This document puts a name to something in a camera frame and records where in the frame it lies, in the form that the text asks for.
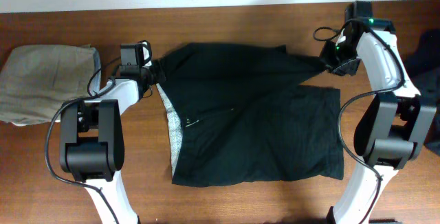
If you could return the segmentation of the black shorts with patterned waistband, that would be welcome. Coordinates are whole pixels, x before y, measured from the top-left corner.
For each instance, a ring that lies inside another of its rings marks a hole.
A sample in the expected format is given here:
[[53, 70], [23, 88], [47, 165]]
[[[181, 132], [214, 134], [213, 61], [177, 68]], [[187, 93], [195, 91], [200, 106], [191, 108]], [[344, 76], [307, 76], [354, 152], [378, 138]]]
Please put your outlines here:
[[172, 182], [190, 187], [344, 176], [340, 90], [285, 46], [189, 43], [160, 60]]

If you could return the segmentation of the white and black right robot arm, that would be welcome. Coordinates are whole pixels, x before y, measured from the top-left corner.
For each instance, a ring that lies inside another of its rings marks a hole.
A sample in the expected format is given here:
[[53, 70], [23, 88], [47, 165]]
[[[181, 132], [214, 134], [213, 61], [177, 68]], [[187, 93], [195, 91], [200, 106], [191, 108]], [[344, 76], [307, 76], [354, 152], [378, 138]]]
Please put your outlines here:
[[373, 16], [369, 1], [354, 1], [344, 25], [324, 39], [320, 57], [335, 75], [355, 75], [365, 66], [371, 91], [352, 97], [342, 110], [366, 96], [373, 100], [356, 126], [356, 165], [340, 200], [330, 207], [328, 223], [369, 223], [388, 182], [422, 149], [437, 107], [408, 76], [397, 48], [393, 22]]

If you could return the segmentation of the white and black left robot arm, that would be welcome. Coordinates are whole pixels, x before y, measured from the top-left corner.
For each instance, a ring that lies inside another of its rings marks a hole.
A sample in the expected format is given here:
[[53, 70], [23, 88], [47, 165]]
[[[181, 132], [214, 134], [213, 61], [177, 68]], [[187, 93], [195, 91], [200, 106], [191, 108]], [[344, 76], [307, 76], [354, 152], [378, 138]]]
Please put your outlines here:
[[122, 181], [121, 115], [162, 80], [148, 41], [120, 46], [119, 76], [92, 96], [66, 102], [60, 118], [60, 166], [84, 188], [103, 223], [139, 223]]

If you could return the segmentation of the dark clothes pile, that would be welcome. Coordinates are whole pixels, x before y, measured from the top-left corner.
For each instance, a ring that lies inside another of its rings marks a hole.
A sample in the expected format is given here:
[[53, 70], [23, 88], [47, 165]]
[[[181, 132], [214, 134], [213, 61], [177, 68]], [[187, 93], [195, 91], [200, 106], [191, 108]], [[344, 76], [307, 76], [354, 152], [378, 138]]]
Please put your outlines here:
[[424, 32], [416, 50], [406, 57], [406, 71], [421, 95], [435, 101], [437, 112], [424, 146], [439, 156], [439, 29]]

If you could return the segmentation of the folded beige shorts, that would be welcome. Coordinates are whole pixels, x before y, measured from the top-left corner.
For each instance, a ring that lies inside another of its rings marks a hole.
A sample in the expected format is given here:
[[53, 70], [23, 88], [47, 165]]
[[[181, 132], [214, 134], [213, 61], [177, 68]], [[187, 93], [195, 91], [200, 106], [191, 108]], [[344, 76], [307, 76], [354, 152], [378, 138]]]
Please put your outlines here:
[[1, 121], [16, 126], [49, 122], [62, 103], [100, 88], [96, 48], [24, 45], [1, 70]]

